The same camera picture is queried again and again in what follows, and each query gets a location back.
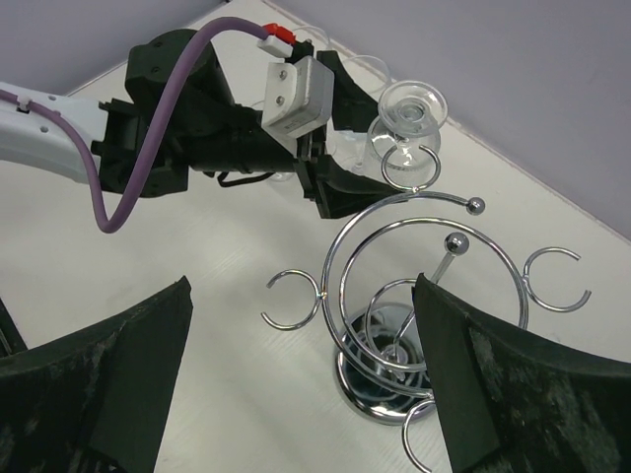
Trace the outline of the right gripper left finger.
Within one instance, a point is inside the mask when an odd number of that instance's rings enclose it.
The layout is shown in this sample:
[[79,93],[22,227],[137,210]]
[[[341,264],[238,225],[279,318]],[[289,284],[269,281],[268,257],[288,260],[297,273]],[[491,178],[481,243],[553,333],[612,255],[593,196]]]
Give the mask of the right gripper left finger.
[[1,311],[1,469],[152,472],[193,305],[186,278],[28,348]]

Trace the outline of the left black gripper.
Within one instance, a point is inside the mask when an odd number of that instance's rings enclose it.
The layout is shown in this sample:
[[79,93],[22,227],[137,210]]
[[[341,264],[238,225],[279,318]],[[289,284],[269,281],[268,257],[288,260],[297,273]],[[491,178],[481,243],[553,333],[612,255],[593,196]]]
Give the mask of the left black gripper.
[[[337,131],[367,133],[378,116],[378,103],[350,76],[335,50],[316,59],[334,74],[332,122]],[[325,150],[326,125],[298,139],[294,172],[303,196],[327,220],[355,215],[370,205],[400,194],[390,185],[343,169]]]

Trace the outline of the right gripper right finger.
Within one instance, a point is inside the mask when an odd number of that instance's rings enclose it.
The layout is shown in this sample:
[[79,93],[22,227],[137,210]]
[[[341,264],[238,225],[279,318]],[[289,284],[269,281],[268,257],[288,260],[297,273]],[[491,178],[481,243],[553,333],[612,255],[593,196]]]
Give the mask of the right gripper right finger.
[[629,364],[520,329],[423,274],[412,296],[453,471],[629,471]]

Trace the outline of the clear wine glass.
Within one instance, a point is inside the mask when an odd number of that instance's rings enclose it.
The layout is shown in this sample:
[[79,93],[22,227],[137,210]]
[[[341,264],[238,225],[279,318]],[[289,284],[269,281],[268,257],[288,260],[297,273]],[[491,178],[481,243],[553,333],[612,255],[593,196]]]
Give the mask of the clear wine glass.
[[331,39],[328,33],[321,28],[310,25],[299,26],[294,28],[294,33],[299,41],[310,42],[315,52],[331,48]]

